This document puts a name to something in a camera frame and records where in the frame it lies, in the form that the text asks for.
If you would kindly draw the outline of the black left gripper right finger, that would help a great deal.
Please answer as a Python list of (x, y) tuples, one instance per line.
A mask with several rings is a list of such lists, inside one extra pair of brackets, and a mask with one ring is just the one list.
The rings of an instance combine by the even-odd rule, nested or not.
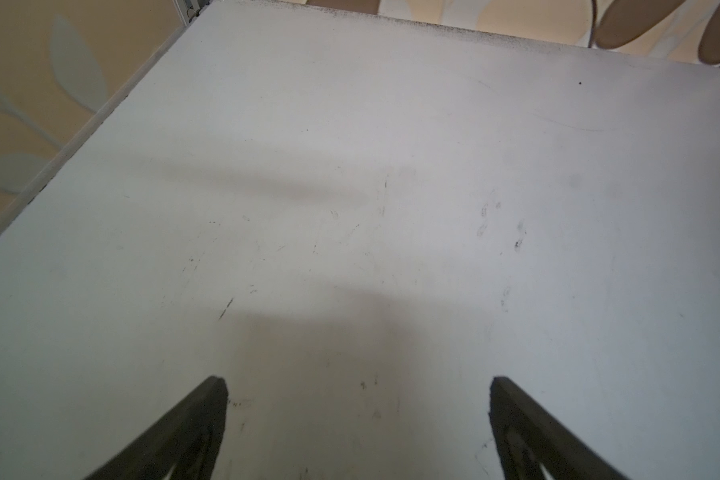
[(506, 479), (623, 479), (505, 376), (492, 380), (489, 419)]

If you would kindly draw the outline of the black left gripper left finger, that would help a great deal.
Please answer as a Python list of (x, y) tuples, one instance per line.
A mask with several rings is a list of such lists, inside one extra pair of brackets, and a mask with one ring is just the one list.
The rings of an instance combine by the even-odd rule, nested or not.
[(90, 479), (209, 479), (223, 440), (228, 389), (210, 376)]

